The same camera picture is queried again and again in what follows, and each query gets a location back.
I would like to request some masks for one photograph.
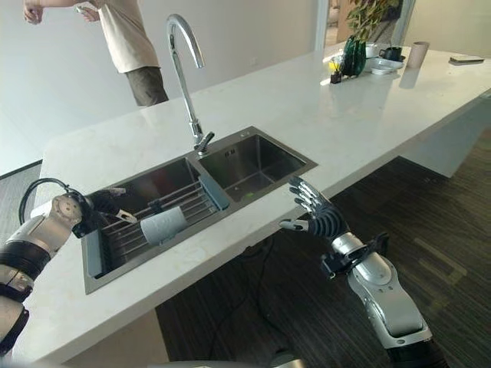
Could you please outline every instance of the double sink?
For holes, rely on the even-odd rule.
[[[308,158],[251,126],[118,182],[117,204],[135,215],[130,224],[101,215],[99,229],[82,239],[87,294],[224,219],[315,167]],[[159,245],[143,236],[140,221],[179,206],[188,226]]]

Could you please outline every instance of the faucet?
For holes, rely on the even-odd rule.
[[[169,51],[174,62],[174,67],[176,68],[177,78],[179,79],[181,91],[183,92],[184,104],[186,105],[187,113],[189,115],[189,125],[191,126],[191,131],[194,137],[194,150],[198,152],[199,155],[204,155],[208,143],[215,136],[214,132],[209,132],[205,136],[201,130],[201,124],[199,123],[196,113],[194,112],[193,103],[191,102],[191,97],[189,96],[189,91],[187,90],[186,79],[184,78],[183,66],[179,59],[176,49],[176,28],[179,28],[183,33],[184,39],[186,40],[191,56],[193,56],[194,63],[197,68],[202,68],[205,66],[205,61],[201,55],[201,50],[194,37],[193,30],[187,23],[187,21],[178,14],[172,14],[167,18],[167,40],[169,42]]]

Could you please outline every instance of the green vase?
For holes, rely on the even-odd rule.
[[[366,43],[355,40],[354,36],[346,41],[344,57],[341,63],[341,73],[349,77],[358,76],[365,68],[367,62]]]

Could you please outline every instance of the brown pants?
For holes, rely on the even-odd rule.
[[[141,67],[125,74],[138,106],[152,106],[169,100],[159,67]]]

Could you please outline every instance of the beige shirt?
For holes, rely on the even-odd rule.
[[[114,66],[120,73],[141,67],[158,67],[159,61],[147,37],[137,0],[96,0],[102,30]]]

